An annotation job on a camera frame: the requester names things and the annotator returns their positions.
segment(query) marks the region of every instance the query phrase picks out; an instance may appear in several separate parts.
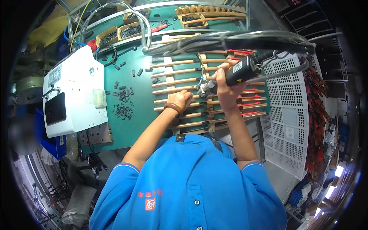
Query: handheld tool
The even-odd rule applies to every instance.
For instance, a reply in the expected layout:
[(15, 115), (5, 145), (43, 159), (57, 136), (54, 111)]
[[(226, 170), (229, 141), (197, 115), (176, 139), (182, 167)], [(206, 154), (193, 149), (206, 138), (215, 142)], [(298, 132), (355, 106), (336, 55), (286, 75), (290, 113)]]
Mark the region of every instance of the handheld tool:
[(157, 31), (160, 31), (160, 30), (162, 30), (162, 29), (165, 29), (165, 28), (167, 28), (169, 25), (172, 25), (172, 24), (175, 24), (175, 23), (171, 23), (171, 24), (163, 24), (163, 25), (159, 25), (159, 26), (157, 26), (157, 27), (153, 27), (153, 28), (152, 28), (152, 33), (157, 32)]
[[(233, 86), (241, 82), (247, 83), (262, 81), (265, 77), (257, 77), (260, 75), (261, 70), (268, 65), (272, 60), (282, 59), (286, 57), (289, 52), (281, 54), (282, 51), (269, 51), (260, 56), (247, 55), (240, 59), (235, 65), (225, 71), (226, 84)], [(197, 94), (199, 97), (206, 97), (208, 95), (217, 94), (216, 81), (203, 81), (201, 85), (197, 85)]]
[[(260, 65), (256, 64), (254, 56), (247, 55), (239, 60), (235, 65), (225, 71), (226, 84), (228, 86), (236, 85), (248, 79), (254, 78), (261, 73)], [(197, 94), (200, 97), (217, 94), (216, 81), (204, 81), (197, 86)]]

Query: white paper label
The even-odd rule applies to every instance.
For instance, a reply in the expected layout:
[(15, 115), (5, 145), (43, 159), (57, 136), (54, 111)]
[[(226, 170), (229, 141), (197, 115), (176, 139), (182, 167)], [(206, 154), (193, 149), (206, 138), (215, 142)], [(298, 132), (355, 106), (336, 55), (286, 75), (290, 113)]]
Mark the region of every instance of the white paper label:
[(234, 65), (233, 67), (233, 73), (235, 73), (236, 71), (240, 70), (243, 67), (243, 62), (240, 61), (238, 62), (236, 65)]
[(49, 72), (49, 87), (51, 87), (51, 84), (54, 84), (58, 80), (60, 80), (61, 77), (61, 65), (53, 69), (51, 72)]
[(60, 146), (64, 145), (64, 136), (60, 136)]
[(294, 128), (285, 126), (286, 137), (294, 140)]

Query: green workbench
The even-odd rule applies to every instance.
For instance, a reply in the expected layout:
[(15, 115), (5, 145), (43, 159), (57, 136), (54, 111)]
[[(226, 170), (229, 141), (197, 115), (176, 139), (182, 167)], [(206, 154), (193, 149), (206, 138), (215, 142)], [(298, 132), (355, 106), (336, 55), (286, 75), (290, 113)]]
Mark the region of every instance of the green workbench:
[[(149, 21), (156, 21), (160, 19), (168, 20), (169, 23), (174, 23), (174, 25), (169, 26), (166, 30), (173, 30), (173, 29), (182, 29), (180, 22), (173, 21), (173, 18), (177, 16), (174, 13), (176, 7), (161, 7), (161, 8), (152, 8), (150, 12), (150, 16), (148, 18)], [(160, 17), (154, 17), (154, 14), (160, 14)], [(121, 18), (114, 19), (112, 21), (109, 21), (105, 24), (102, 24), (101, 26), (98, 26), (93, 29), (94, 35), (97, 35), (109, 28), (111, 28), (114, 25), (121, 25), (123, 24), (123, 16)], [(218, 21), (208, 21), (209, 29), (219, 29), (219, 30), (227, 30), (227, 31), (238, 31), (240, 30), (238, 26), (234, 24), (234, 22), (231, 22), (229, 20), (218, 20)], [(151, 27), (157, 26), (158, 23), (151, 23)], [(153, 38), (153, 41), (162, 40), (162, 37), (155, 37)], [(166, 86), (152, 88), (152, 81), (154, 79), (151, 78), (152, 74), (157, 74), (164, 72), (164, 67), (161, 68), (155, 68), (153, 69), (153, 72), (146, 72), (145, 69), (149, 68), (151, 63), (151, 57), (145, 56), (141, 52), (140, 47), (141, 40), (137, 40), (135, 43), (129, 43), (128, 45), (119, 46), (117, 48), (117, 53), (121, 53), (129, 48), (131, 48), (133, 45), (137, 45), (136, 51), (129, 51), (126, 54), (120, 56), (117, 58), (116, 65), (119, 65), (123, 62), (126, 62), (126, 65), (121, 67), (120, 70), (117, 70), (114, 68), (114, 65), (109, 65), (105, 67), (105, 90), (110, 91), (110, 95), (106, 96), (107, 101), (107, 117), (111, 126), (111, 133), (113, 135), (114, 141), (111, 143), (103, 143), (103, 144), (93, 144), (93, 149), (95, 152), (101, 152), (101, 151), (107, 151), (112, 149), (119, 149), (124, 147), (129, 147), (134, 144), (134, 142), (138, 139), (138, 137), (142, 134), (142, 132), (145, 130), (145, 128), (159, 115), (160, 112), (155, 112), (155, 107), (163, 106), (164, 104), (158, 104), (154, 105), (154, 100), (159, 99), (165, 99), (167, 98), (167, 93), (153, 95), (153, 90), (159, 90), (159, 89), (166, 89)], [(99, 55), (98, 61), (102, 64), (106, 64), (108, 61), (112, 58), (112, 52), (106, 52), (103, 55), (108, 56), (107, 61), (102, 61), (101, 58), (103, 55)], [(207, 59), (223, 59), (224, 56), (220, 54), (207, 54)], [(176, 56), (172, 57), (172, 61), (180, 61), (180, 60), (191, 60), (191, 59), (197, 59), (195, 54), (191, 55), (185, 55), (185, 56)], [(208, 63), (208, 67), (215, 67), (219, 65), (220, 63)], [(199, 63), (193, 63), (193, 64), (183, 64), (183, 65), (175, 65), (173, 66), (173, 70), (183, 70), (183, 69), (189, 69), (189, 68), (200, 68)], [(143, 69), (143, 73), (141, 76), (138, 76), (137, 73), (139, 69)], [(132, 77), (132, 70), (135, 70), (136, 77)], [(185, 78), (194, 78), (194, 77), (200, 77), (201, 72), (192, 72), (192, 73), (186, 73), (186, 74), (177, 74), (174, 75), (175, 80), (179, 79), (185, 79)], [(165, 82), (166, 77), (160, 77), (159, 82)], [(118, 89), (114, 89), (115, 82), (119, 82), (118, 87), (120, 86), (126, 86), (127, 88), (132, 87), (134, 94), (130, 96), (130, 99), (127, 103), (124, 105), (127, 107), (130, 107), (133, 111), (132, 117), (130, 120), (125, 119), (122, 120), (124, 117), (117, 117), (115, 115), (115, 107), (114, 105), (121, 106), (121, 102), (119, 101), (119, 98), (117, 96), (113, 96), (112, 92), (119, 92)], [(181, 86), (188, 86), (188, 85), (194, 85), (197, 84), (197, 82), (188, 82), (188, 83), (182, 83), (182, 84), (176, 84), (175, 87), (181, 87)], [(267, 96), (268, 98), (268, 90), (267, 86), (247, 86), (247, 89), (263, 89), (265, 90), (265, 93), (260, 94), (260, 96)], [(204, 101), (204, 99), (197, 99), (196, 102)], [(269, 99), (267, 101), (262, 101), (262, 103), (267, 103), (267, 107), (261, 107), (257, 110), (260, 112), (270, 112), (269, 107)], [(214, 105), (214, 110), (220, 109), (219, 105)], [(186, 110), (185, 113), (196, 113), (196, 112), (204, 112), (206, 111), (206, 106), (199, 106), (199, 107), (190, 107)], [(215, 114), (214, 119), (221, 119), (224, 118), (223, 114)], [(183, 123), (190, 123), (190, 122), (196, 122), (196, 121), (204, 121), (207, 120), (207, 116), (201, 116), (201, 117), (195, 117), (195, 118), (187, 118), (187, 119), (181, 119), (179, 120), (179, 124)], [(188, 127), (188, 128), (182, 128), (180, 131), (182, 133), (189, 132), (189, 131), (195, 131), (199, 129), (206, 128), (206, 125), (203, 126), (196, 126), (196, 127)], [(168, 130), (164, 137), (169, 137), (172, 135), (172, 131)], [(82, 146), (84, 153), (91, 153), (91, 150), (88, 145)]]

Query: red logo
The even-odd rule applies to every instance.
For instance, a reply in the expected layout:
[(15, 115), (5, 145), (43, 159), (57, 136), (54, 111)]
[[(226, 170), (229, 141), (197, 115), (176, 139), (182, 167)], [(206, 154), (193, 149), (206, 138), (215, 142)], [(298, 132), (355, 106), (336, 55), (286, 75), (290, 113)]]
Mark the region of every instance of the red logo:
[(152, 211), (156, 208), (156, 198), (153, 199), (146, 199), (146, 204), (144, 209), (146, 211)]

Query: label sticker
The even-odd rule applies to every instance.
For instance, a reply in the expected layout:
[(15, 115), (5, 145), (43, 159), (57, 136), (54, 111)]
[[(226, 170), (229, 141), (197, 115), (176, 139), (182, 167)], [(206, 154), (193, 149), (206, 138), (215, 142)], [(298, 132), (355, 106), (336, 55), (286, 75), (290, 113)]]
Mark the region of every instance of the label sticker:
[(285, 126), (286, 137), (294, 140), (294, 128)]
[(233, 67), (233, 73), (235, 73), (236, 71), (240, 70), (243, 67), (243, 62), (240, 61), (238, 62), (236, 65), (234, 65)]
[(144, 209), (146, 211), (153, 211), (156, 209), (156, 197), (154, 197), (153, 199), (146, 199), (146, 204)]
[(60, 146), (64, 145), (64, 136), (60, 136)]
[(49, 72), (49, 87), (51, 87), (51, 84), (54, 84), (58, 80), (60, 80), (61, 76), (61, 65), (53, 69), (51, 72)]

